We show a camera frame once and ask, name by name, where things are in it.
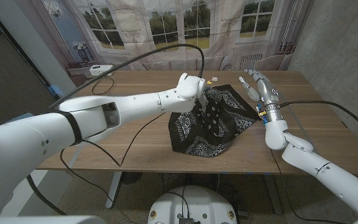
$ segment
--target black cloth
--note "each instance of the black cloth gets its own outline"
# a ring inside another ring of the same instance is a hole
[[[256,111],[230,85],[216,86],[206,97],[204,115],[198,100],[189,113],[171,114],[168,128],[175,152],[217,156],[258,120]]]

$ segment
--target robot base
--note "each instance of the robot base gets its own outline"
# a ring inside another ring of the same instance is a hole
[[[188,203],[189,220],[187,219],[187,206],[182,198],[171,193],[163,194],[154,202],[150,209],[148,224],[167,223],[222,223],[236,224],[236,214],[232,205],[221,195],[205,187],[188,185],[185,187],[183,197]],[[170,192],[182,195],[184,187],[177,187]]]

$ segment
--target wooden table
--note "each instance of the wooden table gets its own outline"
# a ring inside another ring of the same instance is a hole
[[[197,75],[198,71],[188,71]],[[280,101],[322,100],[314,88],[299,72],[269,71],[262,72],[276,86]],[[113,76],[115,85],[109,95],[124,96],[150,93],[175,88],[181,75],[180,71],[119,71]],[[230,84],[253,108],[256,103],[247,96],[238,77],[243,76],[256,89],[256,82],[245,72],[205,71],[203,77],[218,77],[216,85]],[[95,92],[108,89],[111,80],[103,80]],[[91,95],[93,85],[78,95]],[[323,157],[338,166],[358,175],[358,140],[342,124],[328,105],[290,105],[282,108],[289,132],[309,140]],[[151,119],[127,123],[113,135],[98,144],[107,150],[118,162],[138,130]],[[166,113],[149,124],[135,139],[122,167],[118,167],[102,151],[94,146],[86,146],[77,156],[74,169],[115,170],[138,172],[198,172],[229,174],[277,174],[278,169],[265,143],[265,128],[261,121],[235,138],[221,155],[214,158],[189,156],[173,152],[168,131],[170,113]],[[77,147],[68,147],[64,160],[71,161]],[[274,151],[278,164],[284,174],[306,174],[281,159],[283,151]],[[47,159],[39,169],[65,169],[56,154]]]

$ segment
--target cable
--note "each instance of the cable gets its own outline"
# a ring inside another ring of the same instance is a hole
[[[108,90],[102,92],[102,93],[95,93],[95,92],[94,92],[94,89],[96,88],[96,86],[103,80],[103,79],[101,78],[101,79],[99,79],[99,80],[94,84],[94,86],[92,87],[92,94],[94,94],[94,95],[104,95],[104,94],[107,94],[108,92],[110,92],[110,90],[111,90],[111,89],[113,88],[113,86],[114,86],[114,80],[113,80],[111,77],[109,77],[109,76],[106,76],[105,78],[109,78],[109,79],[112,81],[112,84],[111,84],[110,88],[109,88]]]
[[[201,69],[200,69],[200,73],[198,74],[198,77],[202,77],[203,76],[203,70],[204,70],[204,53],[203,51],[197,47],[197,46],[194,46],[194,45],[191,45],[191,44],[174,44],[174,45],[170,45],[170,46],[166,46],[166,47],[162,47],[160,49],[156,49],[156,50],[152,50],[150,52],[147,52],[145,54],[142,54],[140,56],[137,56],[137,57],[134,57],[122,64],[119,64],[117,65],[116,67],[113,67],[113,68],[110,68],[109,70],[103,72],[102,74],[98,75],[97,77],[94,77],[92,78],[90,81],[88,82],[85,82],[84,84],[80,85],[79,87],[75,88],[74,90],[72,90],[71,92],[67,93],[65,96],[61,97],[59,100],[57,100],[56,102],[52,103],[48,109],[52,109],[54,107],[56,107],[57,105],[59,105],[60,103],[62,103],[63,101],[67,100],[69,97],[73,96],[75,93],[77,93],[78,91],[82,90],[83,88],[87,87],[88,85],[90,85],[91,83],[94,83],[100,79],[102,79],[103,77],[105,77],[107,74],[110,74],[112,72],[115,72],[116,70],[132,63],[132,62],[135,62],[141,58],[144,58],[146,56],[149,56],[149,55],[152,55],[152,54],[155,54],[157,52],[161,52],[161,51],[164,51],[164,50],[167,50],[167,49],[171,49],[171,48],[174,48],[174,47],[192,47],[194,49],[197,49],[200,54],[201,54],[201,60],[202,60],[202,64],[201,64]]]
[[[181,197],[182,202],[183,202],[183,201],[185,201],[185,202],[186,202],[186,206],[187,206],[187,218],[189,218],[189,217],[190,217],[189,205],[187,204],[186,199],[185,199],[183,196],[181,196],[180,194],[176,194],[176,193],[174,193],[174,192],[167,192],[167,193],[177,195],[177,196]],[[181,216],[182,216],[182,218],[183,218],[183,206],[182,206]]]
[[[92,145],[96,146],[98,149],[100,149],[100,150],[102,150],[104,153],[106,153],[106,154],[110,157],[110,159],[112,159],[119,167],[121,167],[122,164],[124,163],[124,159],[125,159],[125,157],[126,157],[128,151],[129,151],[129,148],[131,148],[132,143],[134,142],[136,136],[137,136],[148,124],[150,124],[151,122],[155,121],[157,118],[161,117],[161,116],[164,115],[164,114],[165,114],[165,113],[162,113],[162,114],[158,115],[156,118],[154,118],[153,120],[149,121],[147,124],[143,125],[143,127],[136,133],[136,135],[135,135],[134,138],[132,139],[131,143],[129,144],[129,146],[128,146],[128,148],[127,148],[127,151],[125,152],[124,157],[122,158],[121,164],[119,164],[119,163],[117,162],[117,160],[115,160],[115,158],[113,158],[113,156],[112,156],[110,153],[108,153],[108,151],[106,151],[105,149],[103,149],[102,147],[100,147],[99,145],[97,145],[96,143],[93,143],[93,142],[91,142],[91,141],[84,140],[84,139],[83,139],[82,141],[87,142],[87,143],[89,143],[89,144],[92,144]],[[85,178],[82,177],[80,174],[77,174],[77,173],[74,172],[71,168],[69,168],[69,166],[67,165],[67,163],[63,160],[63,152],[64,152],[64,150],[65,150],[65,149],[62,149],[62,151],[60,151],[60,160],[61,160],[61,162],[64,164],[64,166],[65,166],[71,173],[73,173],[74,175],[76,175],[77,177],[79,177],[81,180],[84,180],[84,181],[87,182],[88,184],[90,184],[90,185],[92,185],[92,186],[95,186],[95,187],[101,189],[101,190],[104,192],[104,194],[106,194],[107,198],[110,199],[110,201],[111,201],[112,203],[114,203],[113,200],[110,198],[109,194],[108,194],[101,186],[90,182],[89,180],[85,179]]]
[[[297,103],[322,103],[322,104],[329,104],[329,105],[333,105],[338,107],[339,109],[345,111],[348,115],[352,116],[357,122],[358,122],[358,117],[356,115],[354,115],[352,112],[350,112],[348,109],[346,109],[345,107],[337,104],[337,103],[333,103],[330,101],[324,101],[324,100],[305,100],[305,101],[291,101],[291,102],[286,102],[286,103],[282,103],[279,106],[281,108],[283,108],[284,106],[288,106],[290,104],[297,104]]]
[[[87,179],[85,179],[84,177],[78,175],[76,172],[74,172],[74,171],[67,165],[67,163],[63,160],[63,151],[64,151],[64,150],[65,150],[65,149],[62,149],[62,150],[60,151],[60,160],[61,160],[61,162],[65,165],[65,167],[66,167],[70,172],[72,172],[74,175],[76,175],[78,178],[80,178],[81,180],[84,180],[84,181],[87,182],[88,184],[90,184],[90,185],[92,185],[92,186],[95,186],[95,187],[99,188],[100,190],[102,190],[102,191],[104,192],[104,194],[106,194],[107,198],[110,199],[110,201],[111,201],[112,203],[114,203],[114,201],[110,198],[109,194],[108,194],[102,187],[100,187],[99,185],[94,184],[94,183],[88,181]]]
[[[130,221],[131,223],[135,223],[135,224],[137,224],[136,222],[132,221],[132,220],[131,220],[131,219],[130,219],[127,215],[125,215],[125,214],[124,214],[124,212],[122,212],[122,211],[121,211],[121,209],[119,209],[119,212],[121,212],[121,214],[122,214],[122,215],[124,215],[124,216],[125,216],[125,218],[127,218],[127,219],[128,219],[128,221]]]
[[[292,212],[294,213],[294,215],[304,221],[308,221],[308,222],[326,222],[326,223],[335,223],[335,224],[345,224],[345,223],[341,223],[341,222],[336,222],[336,221],[330,221],[330,220],[315,220],[315,219],[309,219],[309,218],[302,218],[300,217],[298,214],[295,213],[294,209],[292,208],[292,204],[291,204],[291,201],[290,201],[290,197],[288,196],[288,191],[287,191],[287,187],[285,186],[285,182],[284,182],[284,177],[283,177],[283,174],[281,173],[281,169],[280,169],[280,166],[278,165],[277,163],[277,160],[276,158],[274,157],[274,154],[273,154],[273,151],[270,149],[270,152],[272,153],[272,156],[273,156],[273,159],[274,159],[274,162],[276,163],[277,165],[277,168],[278,168],[278,171],[280,172],[280,176],[281,176],[281,180],[283,182],[283,186],[284,186],[284,191],[285,191],[285,196],[287,196],[287,200],[288,200],[288,204],[290,205],[290,208],[292,210]]]
[[[220,181],[221,181],[221,177],[220,177],[220,175],[218,174],[218,186],[216,187],[216,192],[218,192],[218,190],[219,190]]]
[[[52,202],[50,202],[48,199],[46,199],[41,192],[38,190],[37,186],[35,186],[34,180],[31,177],[31,174],[29,174],[26,177],[28,183],[30,184],[31,189],[34,191],[34,194],[36,196],[38,196],[39,199],[41,199],[41,201],[43,201],[43,203],[47,204],[51,209],[53,209],[55,212],[61,214],[61,215],[67,215],[66,213],[64,213],[63,211],[61,211],[58,207],[56,207]]]
[[[181,216],[183,217],[183,200],[185,199],[185,188],[186,186],[183,187],[183,192],[181,193]]]

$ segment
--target concrete wall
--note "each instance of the concrete wall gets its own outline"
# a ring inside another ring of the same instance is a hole
[[[289,70],[300,71],[325,100],[358,116],[358,1],[316,0]],[[357,121],[335,112],[358,137]]]

